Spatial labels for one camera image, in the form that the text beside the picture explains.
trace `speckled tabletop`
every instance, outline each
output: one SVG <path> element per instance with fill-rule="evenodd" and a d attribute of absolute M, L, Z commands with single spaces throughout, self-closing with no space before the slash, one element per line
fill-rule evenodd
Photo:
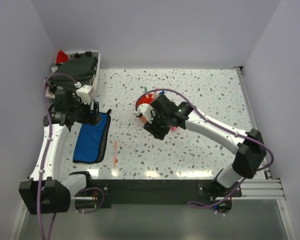
<path fill-rule="evenodd" d="M 73 163 L 81 127 L 75 123 L 64 147 L 61 179 L 87 170 L 93 179 L 213 179 L 233 162 L 234 155 L 226 148 L 196 132 L 178 128 L 163 141 L 154 139 L 134 115 L 135 101 L 144 86 L 177 90 L 205 114 L 239 129 L 251 129 L 235 70 L 101 69 L 95 99 L 101 112 L 112 109 L 104 159 L 94 164 Z M 167 96 L 177 105 L 182 102 L 173 93 Z M 265 179 L 265 175 L 258 172 L 254 178 Z"/>

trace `folded cloth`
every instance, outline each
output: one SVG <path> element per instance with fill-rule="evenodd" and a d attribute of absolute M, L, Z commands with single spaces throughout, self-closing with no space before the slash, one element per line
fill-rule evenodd
<path fill-rule="evenodd" d="M 104 159 L 111 121 L 110 113 L 111 109 L 107 113 L 100 112 L 101 121 L 98 125 L 82 124 L 74 149 L 74 163 L 95 164 Z"/>
<path fill-rule="evenodd" d="M 94 78 L 97 63 L 97 57 L 71 58 L 62 65 L 58 66 L 58 69 L 55 71 L 55 73 L 62 73 L 73 77 L 82 85 L 90 84 L 91 79 Z M 50 82 L 68 90 L 76 89 L 73 81 L 65 76 L 53 76 L 50 79 Z"/>

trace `white wall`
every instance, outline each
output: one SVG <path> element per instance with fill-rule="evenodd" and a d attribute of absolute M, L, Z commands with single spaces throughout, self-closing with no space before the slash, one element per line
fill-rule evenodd
<path fill-rule="evenodd" d="M 0 240 L 20 203 L 19 182 L 38 159 L 41 89 L 55 49 L 29 0 L 0 0 Z"/>
<path fill-rule="evenodd" d="M 300 239 L 300 0 L 281 1 L 243 69 Z"/>
<path fill-rule="evenodd" d="M 243 66 L 280 0 L 32 0 L 57 50 L 101 67 Z"/>

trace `gray floor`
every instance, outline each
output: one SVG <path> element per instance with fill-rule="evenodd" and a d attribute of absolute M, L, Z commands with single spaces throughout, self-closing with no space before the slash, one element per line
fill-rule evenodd
<path fill-rule="evenodd" d="M 44 215 L 46 232 L 51 215 Z M 36 215 L 27 215 L 20 240 L 39 240 Z M 285 240 L 275 200 L 236 200 L 225 217 L 186 205 L 114 205 L 82 217 L 57 215 L 51 240 Z"/>

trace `blue fabric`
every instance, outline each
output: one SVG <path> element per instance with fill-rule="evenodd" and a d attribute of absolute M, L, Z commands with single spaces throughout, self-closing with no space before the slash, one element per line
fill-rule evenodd
<path fill-rule="evenodd" d="M 107 113 L 99 114 L 101 121 L 98 125 L 82 124 L 74 149 L 73 162 L 93 164 L 103 160 L 111 119 Z"/>

